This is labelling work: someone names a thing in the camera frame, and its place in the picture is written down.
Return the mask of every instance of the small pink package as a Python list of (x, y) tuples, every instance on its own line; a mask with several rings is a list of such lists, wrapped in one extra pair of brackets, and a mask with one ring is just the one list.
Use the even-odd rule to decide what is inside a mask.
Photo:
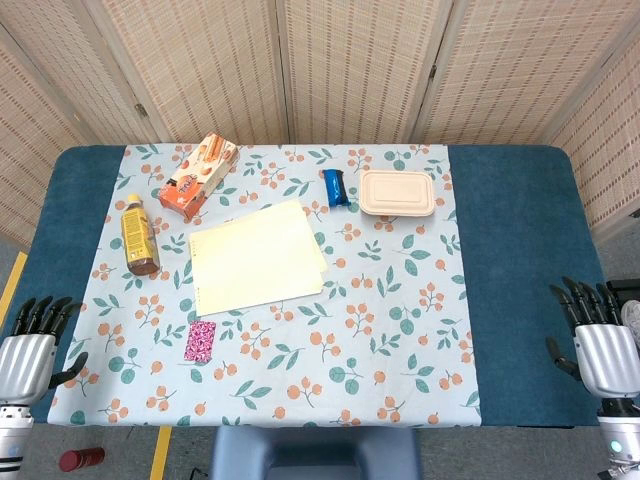
[(184, 359), (198, 363), (207, 363), (211, 360), (215, 333), (215, 323), (193, 322), (189, 327), (189, 338), (187, 339)]

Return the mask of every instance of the red cylinder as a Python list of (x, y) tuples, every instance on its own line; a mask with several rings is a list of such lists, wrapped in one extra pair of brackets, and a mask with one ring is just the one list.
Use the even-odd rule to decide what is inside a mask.
[(70, 472), (79, 468), (98, 465), (104, 460), (104, 455), (102, 447), (68, 450), (62, 454), (58, 464), (63, 472)]

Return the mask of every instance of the woven screen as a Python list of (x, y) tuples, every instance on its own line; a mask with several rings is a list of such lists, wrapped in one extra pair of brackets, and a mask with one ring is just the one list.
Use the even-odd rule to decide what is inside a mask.
[(408, 141), (442, 3), (285, 1), (278, 20), (286, 28), (296, 142)]
[(640, 37), (552, 144), (571, 158), (591, 227), (640, 197)]
[(100, 140), (115, 144), (146, 140), (133, 106), (120, 94), (68, 2), (3, 0), (0, 16)]
[(471, 0), (420, 138), (532, 143), (637, 0)]
[(104, 0), (175, 141), (285, 143), (267, 0)]
[(84, 143), (0, 44), (0, 231), (31, 244), (58, 155)]

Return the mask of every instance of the yellow tape line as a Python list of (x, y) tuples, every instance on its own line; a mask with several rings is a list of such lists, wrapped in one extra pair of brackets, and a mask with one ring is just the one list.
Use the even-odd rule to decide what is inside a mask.
[(153, 455), (151, 465), (151, 475), (149, 480), (162, 480), (164, 474), (164, 464), (167, 461), (169, 451), (169, 440), (171, 439), (171, 427), (160, 427), (158, 441), (156, 442), (156, 453)]
[(0, 327), (2, 327), (4, 319), (7, 316), (7, 312), (9, 311), (11, 299), (13, 298), (13, 294), (16, 293), (18, 280), (20, 280), (20, 275), (22, 275), (22, 269), (24, 268), (26, 261), (27, 255), (19, 252), (18, 257), (13, 264), (13, 268), (11, 269), (11, 273), (9, 274), (7, 285), (4, 287), (4, 291), (2, 292), (2, 298), (0, 298)]

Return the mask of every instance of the paper sheet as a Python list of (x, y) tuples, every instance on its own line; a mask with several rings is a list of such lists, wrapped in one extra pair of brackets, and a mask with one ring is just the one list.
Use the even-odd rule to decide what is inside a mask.
[(322, 291), (327, 264), (297, 200), (189, 238), (199, 316)]

